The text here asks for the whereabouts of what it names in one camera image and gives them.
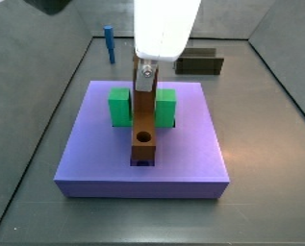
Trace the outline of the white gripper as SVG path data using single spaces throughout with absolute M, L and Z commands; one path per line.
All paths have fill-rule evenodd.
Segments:
M 153 91 L 157 61 L 181 56 L 200 5 L 201 0 L 134 0 L 137 91 Z

